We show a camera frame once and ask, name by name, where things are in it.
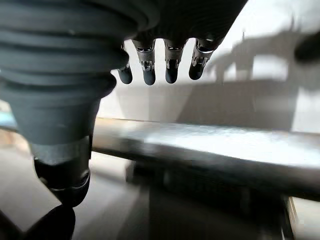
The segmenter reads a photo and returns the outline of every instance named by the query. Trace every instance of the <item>white wall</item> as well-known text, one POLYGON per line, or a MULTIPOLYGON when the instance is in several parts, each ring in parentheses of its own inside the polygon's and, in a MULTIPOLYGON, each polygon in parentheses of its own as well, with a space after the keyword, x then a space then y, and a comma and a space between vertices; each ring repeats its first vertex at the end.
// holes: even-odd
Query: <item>white wall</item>
POLYGON ((320 29, 318 0, 249 0, 199 80, 188 76, 194 39, 178 80, 165 80, 165 47, 156 41, 156 83, 147 86, 132 42, 132 84, 118 80, 99 116, 320 132, 319 64, 300 66, 294 47, 320 29))

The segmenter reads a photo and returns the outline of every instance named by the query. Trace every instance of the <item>metal shaft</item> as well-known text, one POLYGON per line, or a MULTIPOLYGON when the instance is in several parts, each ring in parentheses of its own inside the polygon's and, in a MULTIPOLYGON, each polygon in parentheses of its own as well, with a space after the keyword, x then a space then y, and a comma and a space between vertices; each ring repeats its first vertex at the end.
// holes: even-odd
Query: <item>metal shaft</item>
MULTIPOLYGON (((0 128, 16 130, 9 113, 0 128)), ((92 149, 320 200, 319 134, 97 118, 92 149)))

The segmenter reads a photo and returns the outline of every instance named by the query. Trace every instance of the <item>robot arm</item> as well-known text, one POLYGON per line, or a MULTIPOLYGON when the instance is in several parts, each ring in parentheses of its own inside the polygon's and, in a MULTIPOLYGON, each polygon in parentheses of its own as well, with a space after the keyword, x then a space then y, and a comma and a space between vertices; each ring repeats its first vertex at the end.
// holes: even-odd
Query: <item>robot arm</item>
POLYGON ((0 1, 0 98, 30 144, 37 176, 63 204, 78 205, 88 191, 96 114, 116 86, 110 70, 132 81, 123 41, 134 40, 152 85, 155 39, 165 39, 174 83, 185 42, 197 38, 190 77, 198 79, 246 1, 0 1))

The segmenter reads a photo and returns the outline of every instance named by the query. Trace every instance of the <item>metal bar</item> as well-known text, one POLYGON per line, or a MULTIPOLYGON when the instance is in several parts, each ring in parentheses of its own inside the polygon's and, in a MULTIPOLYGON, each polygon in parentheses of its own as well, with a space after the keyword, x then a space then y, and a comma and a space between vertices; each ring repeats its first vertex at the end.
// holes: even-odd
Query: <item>metal bar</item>
MULTIPOLYGON (((0 115, 0 129, 14 130, 0 115)), ((93 151, 320 200, 320 135, 97 118, 93 151)))

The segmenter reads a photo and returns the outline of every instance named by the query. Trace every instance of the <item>black rubber boot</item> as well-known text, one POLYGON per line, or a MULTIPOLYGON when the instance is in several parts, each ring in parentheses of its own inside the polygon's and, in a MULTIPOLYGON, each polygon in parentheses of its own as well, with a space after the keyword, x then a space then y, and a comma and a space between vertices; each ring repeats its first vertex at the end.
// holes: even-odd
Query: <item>black rubber boot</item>
POLYGON ((320 31, 303 40, 295 48, 294 56, 300 63, 311 63, 320 60, 320 31))

